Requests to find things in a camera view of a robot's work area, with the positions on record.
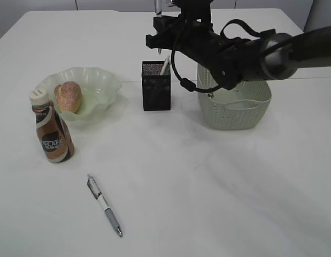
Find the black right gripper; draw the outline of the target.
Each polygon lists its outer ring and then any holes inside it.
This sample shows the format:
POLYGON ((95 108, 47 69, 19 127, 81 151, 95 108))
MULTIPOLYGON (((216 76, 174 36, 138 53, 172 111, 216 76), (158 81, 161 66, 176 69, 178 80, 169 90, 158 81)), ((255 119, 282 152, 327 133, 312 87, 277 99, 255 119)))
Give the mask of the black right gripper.
POLYGON ((258 56, 261 33, 254 31, 244 21, 234 19, 230 24, 241 26, 249 35, 255 37, 255 40, 240 37, 229 39, 224 33, 216 34, 212 25, 189 21, 182 14, 178 17, 155 17, 153 23, 158 33, 147 35, 146 45, 150 49, 171 51, 171 67, 183 88, 198 89, 192 81, 180 76, 175 66, 177 51, 208 69, 216 82, 214 90, 231 90, 241 81, 261 80, 258 56))

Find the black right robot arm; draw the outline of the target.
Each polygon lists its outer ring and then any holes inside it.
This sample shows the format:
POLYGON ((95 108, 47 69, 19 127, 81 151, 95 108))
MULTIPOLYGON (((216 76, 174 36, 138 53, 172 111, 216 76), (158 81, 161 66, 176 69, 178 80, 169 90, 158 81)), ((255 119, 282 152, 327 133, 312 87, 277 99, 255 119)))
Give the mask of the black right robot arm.
POLYGON ((215 86, 200 89, 179 75, 175 63, 171 66, 186 90, 211 93, 221 88, 231 90, 242 81, 269 81, 290 78, 298 69, 331 66, 331 26, 291 36, 274 29, 255 32, 244 21, 233 19, 229 24, 241 26, 254 40, 228 38, 216 34, 212 24, 178 17, 155 17, 157 34, 147 35, 150 49, 177 51, 208 69, 215 86))

